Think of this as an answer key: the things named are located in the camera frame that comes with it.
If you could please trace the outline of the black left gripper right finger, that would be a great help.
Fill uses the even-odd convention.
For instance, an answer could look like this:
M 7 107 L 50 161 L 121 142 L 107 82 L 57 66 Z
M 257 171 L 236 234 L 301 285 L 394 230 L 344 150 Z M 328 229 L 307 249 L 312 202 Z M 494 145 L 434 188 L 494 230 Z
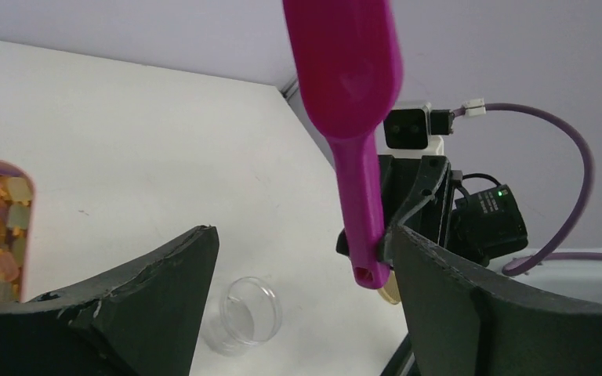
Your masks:
M 516 282 L 413 230 L 387 231 L 423 375 L 602 375 L 602 304 Z

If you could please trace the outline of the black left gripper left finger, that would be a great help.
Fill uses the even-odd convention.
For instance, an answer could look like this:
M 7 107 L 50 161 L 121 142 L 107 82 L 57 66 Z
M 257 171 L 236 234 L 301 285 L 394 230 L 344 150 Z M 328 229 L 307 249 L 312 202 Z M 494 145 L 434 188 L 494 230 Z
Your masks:
M 187 375 L 219 253 L 213 226 L 25 303 L 0 303 L 0 375 Z

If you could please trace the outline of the magenta plastic scoop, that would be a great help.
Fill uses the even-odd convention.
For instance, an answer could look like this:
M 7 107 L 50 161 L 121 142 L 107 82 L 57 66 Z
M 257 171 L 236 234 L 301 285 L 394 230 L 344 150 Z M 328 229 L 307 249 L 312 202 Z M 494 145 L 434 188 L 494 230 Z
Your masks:
M 388 1 L 305 0 L 283 4 L 300 93 L 332 152 L 357 284 L 379 289 L 384 234 L 375 130 L 395 104 L 403 63 Z

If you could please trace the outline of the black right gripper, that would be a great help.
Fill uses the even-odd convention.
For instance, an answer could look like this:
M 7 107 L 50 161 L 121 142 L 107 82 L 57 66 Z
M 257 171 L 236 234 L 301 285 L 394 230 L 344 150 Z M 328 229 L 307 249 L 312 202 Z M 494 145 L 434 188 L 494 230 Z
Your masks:
M 375 242 L 377 260 L 392 260 L 395 251 L 387 235 L 404 226 L 437 244 L 448 254 L 452 239 L 451 216 L 456 183 L 445 156 L 420 159 L 379 155 L 384 233 Z

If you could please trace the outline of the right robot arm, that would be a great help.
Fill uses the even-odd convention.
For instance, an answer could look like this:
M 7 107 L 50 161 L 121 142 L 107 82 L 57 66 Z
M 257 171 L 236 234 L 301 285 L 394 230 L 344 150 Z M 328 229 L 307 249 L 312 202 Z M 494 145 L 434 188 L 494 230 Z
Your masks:
M 540 251 L 513 191 L 493 176 L 462 174 L 444 156 L 379 157 L 385 223 L 400 219 L 431 242 L 502 273 Z M 514 278 L 602 303 L 602 247 L 558 248 Z

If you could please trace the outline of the clear plastic jar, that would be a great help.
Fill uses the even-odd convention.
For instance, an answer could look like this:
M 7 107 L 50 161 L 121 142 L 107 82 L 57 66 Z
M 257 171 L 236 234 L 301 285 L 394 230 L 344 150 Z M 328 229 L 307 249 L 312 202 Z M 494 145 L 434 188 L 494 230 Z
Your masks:
M 265 280 L 219 280 L 210 287 L 200 336 L 213 352 L 240 356 L 271 340 L 281 324 L 281 302 Z

